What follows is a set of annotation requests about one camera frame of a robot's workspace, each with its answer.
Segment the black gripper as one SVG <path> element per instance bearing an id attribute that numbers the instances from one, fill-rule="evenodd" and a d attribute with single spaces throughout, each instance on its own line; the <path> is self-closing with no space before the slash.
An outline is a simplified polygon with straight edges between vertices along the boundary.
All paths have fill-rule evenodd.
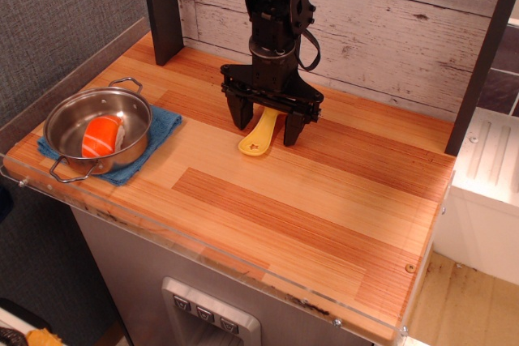
<path id="1" fill-rule="evenodd" d="M 319 119 L 324 95 L 300 77 L 298 50 L 295 46 L 282 53 L 253 46 L 252 64 L 221 67 L 222 91 L 239 130 L 252 119 L 254 103 L 288 114 L 283 139 L 287 147 L 296 144 L 305 123 Z"/>

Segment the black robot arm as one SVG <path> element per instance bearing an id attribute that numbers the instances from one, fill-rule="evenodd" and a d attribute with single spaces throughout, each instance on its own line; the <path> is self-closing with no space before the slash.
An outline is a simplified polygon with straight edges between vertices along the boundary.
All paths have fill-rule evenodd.
<path id="1" fill-rule="evenodd" d="M 296 143 L 304 126 L 318 120 L 321 92 L 305 82 L 299 70 L 314 70 L 315 57 L 308 66 L 300 58 L 301 39 L 319 43 L 308 28 L 314 23 L 315 6 L 310 0 L 245 0 L 251 21 L 249 65 L 221 67 L 222 91 L 234 125 L 244 129 L 255 104 L 285 113 L 284 144 Z"/>

